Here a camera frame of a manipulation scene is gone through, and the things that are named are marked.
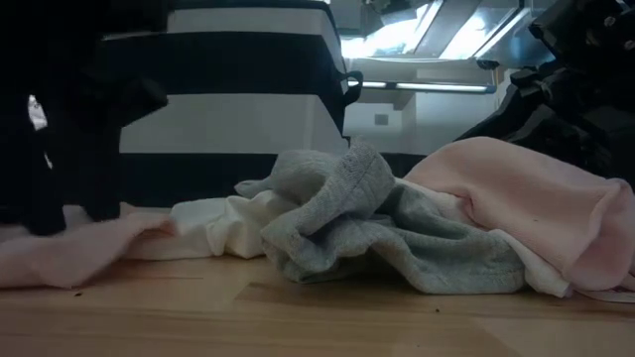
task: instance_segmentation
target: black handle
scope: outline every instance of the black handle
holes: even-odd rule
[[[346,93],[344,93],[344,106],[348,106],[359,99],[361,95],[361,87],[364,84],[364,74],[359,70],[350,71],[349,73],[345,73],[343,75],[342,80],[348,80],[349,78],[353,78],[357,80],[357,84],[353,86],[349,86]]]

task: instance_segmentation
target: pink fabric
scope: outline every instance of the pink fabric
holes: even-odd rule
[[[175,232],[169,217],[159,213],[132,212],[102,223],[89,223],[78,207],[65,207],[64,215],[68,229],[53,237],[0,226],[0,288],[76,287],[119,259],[135,240]]]
[[[447,145],[405,179],[462,197],[474,222],[511,234],[580,289],[612,289],[633,264],[635,197],[622,179],[489,138]]]

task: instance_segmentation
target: crumpled cloth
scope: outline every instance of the crumpled cloth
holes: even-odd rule
[[[229,196],[178,203],[170,212],[178,234],[139,241],[125,258],[161,261],[225,254],[244,259],[262,256],[260,230],[297,207],[271,190],[252,199]]]
[[[478,224],[472,221],[471,218],[462,211],[462,198],[449,193],[436,192],[429,188],[419,186],[418,184],[408,182],[404,179],[397,178],[397,182],[406,184],[423,193],[429,200],[435,203],[439,209],[439,213],[443,217],[469,224],[474,227],[479,227]],[[489,233],[495,234],[504,239],[505,242],[512,247],[516,254],[518,254],[518,257],[520,257],[525,265],[525,281],[536,292],[552,295],[558,298],[568,297],[572,294],[571,284],[563,278],[556,268],[547,263],[542,257],[532,252],[529,248],[525,247],[521,242],[505,231],[493,229],[490,230]]]
[[[342,158],[283,153],[269,177],[236,187],[248,198],[267,189],[299,206],[260,232],[267,257],[293,281],[390,267],[430,294],[512,293],[525,285],[523,263],[502,238],[443,218],[424,194],[395,183],[363,142],[353,140]]]
[[[473,222],[509,233],[577,289],[612,289],[632,269],[635,196],[622,179],[473,138],[423,159],[405,180],[460,197]]]
[[[0,288],[77,287],[118,260],[136,240],[175,234],[165,214],[131,212],[92,223],[78,206],[63,211],[67,230],[51,237],[31,235],[19,225],[0,226]]]

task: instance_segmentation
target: wooden floor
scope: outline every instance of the wooden floor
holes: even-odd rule
[[[0,291],[0,355],[635,356],[635,306],[300,286],[265,259],[127,262],[81,290]]]

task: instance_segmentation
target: black stripe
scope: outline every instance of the black stripe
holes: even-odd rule
[[[169,94],[318,95],[340,133],[342,73],[322,36],[208,32],[104,41],[97,66],[113,75],[142,75]]]
[[[315,9],[322,10],[328,16],[333,31],[337,34],[335,18],[330,7],[321,1],[307,0],[174,0],[175,10],[214,9],[214,8],[272,8],[272,9]]]
[[[424,156],[382,154],[396,177],[403,177]],[[263,179],[275,154],[122,154],[123,199],[148,207],[236,194],[246,179]]]

